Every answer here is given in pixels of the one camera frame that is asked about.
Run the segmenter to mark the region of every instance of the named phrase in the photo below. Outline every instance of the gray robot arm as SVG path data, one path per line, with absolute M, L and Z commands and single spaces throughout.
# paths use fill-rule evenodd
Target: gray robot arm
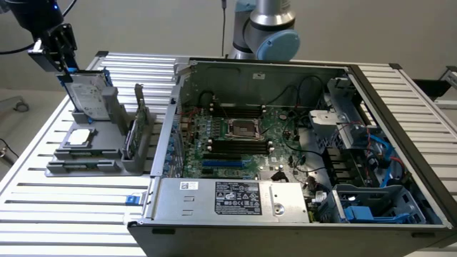
M 232 59 L 289 61 L 299 48 L 290 0 L 237 0 Z

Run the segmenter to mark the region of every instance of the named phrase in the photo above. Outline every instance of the printed label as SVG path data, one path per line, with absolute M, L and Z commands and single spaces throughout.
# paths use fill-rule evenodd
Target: printed label
M 218 215 L 262 215 L 258 183 L 216 182 L 214 194 Z
M 198 182 L 196 181 L 181 182 L 180 190 L 198 190 Z

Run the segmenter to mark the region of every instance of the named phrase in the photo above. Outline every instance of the blue latch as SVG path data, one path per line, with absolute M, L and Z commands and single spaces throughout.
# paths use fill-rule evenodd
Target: blue latch
M 140 196 L 129 195 L 125 198 L 125 205 L 126 206 L 140 206 Z

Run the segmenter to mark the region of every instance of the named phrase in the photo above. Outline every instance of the blue cable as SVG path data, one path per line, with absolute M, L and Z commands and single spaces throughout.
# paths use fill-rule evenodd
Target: blue cable
M 390 166 L 389 166 L 389 168 L 386 169 L 385 177 L 383 177 L 383 180 L 382 180 L 382 183 L 381 183 L 381 186 L 379 186 L 379 187 L 385 187 L 385 186 L 386 186 L 386 182 L 389 181 L 389 177 L 390 177 Z

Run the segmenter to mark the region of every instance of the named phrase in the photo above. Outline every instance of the gray component holder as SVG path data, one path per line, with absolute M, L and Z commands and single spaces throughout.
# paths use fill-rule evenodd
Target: gray component holder
M 117 94 L 118 91 L 116 87 L 105 87 L 101 91 L 101 97 L 106 104 L 108 115 L 112 120 L 112 123 L 117 124 L 121 135 L 126 135 L 126 111 L 125 107 L 120 104 L 120 101 L 117 100 Z
M 133 159 L 129 160 L 121 154 L 125 135 L 128 134 L 128 115 L 124 106 L 120 105 L 117 100 L 117 88 L 105 87 L 102 99 L 106 104 L 110 120 L 93 121 L 89 124 L 86 115 L 82 112 L 72 112 L 74 123 L 54 152 L 54 158 L 46 166 L 46 177 L 142 175 L 154 120 L 150 115 L 146 116 L 140 148 Z M 69 146 L 66 144 L 68 139 L 72 132 L 77 129 L 90 130 L 88 141 L 78 146 Z
M 152 134 L 153 119 L 148 116 L 144 126 L 140 149 L 132 160 L 121 155 L 125 136 L 121 135 L 117 124 L 109 121 L 92 122 L 92 124 L 73 123 L 66 133 L 64 142 L 54 152 L 54 158 L 46 166 L 46 177 L 90 177 L 90 176 L 140 176 L 144 172 L 144 161 L 148 154 L 149 140 Z M 64 147 L 73 130 L 94 129 L 86 148 Z M 98 169 L 66 169 L 66 165 L 90 164 L 93 162 L 112 161 L 116 165 L 97 165 Z

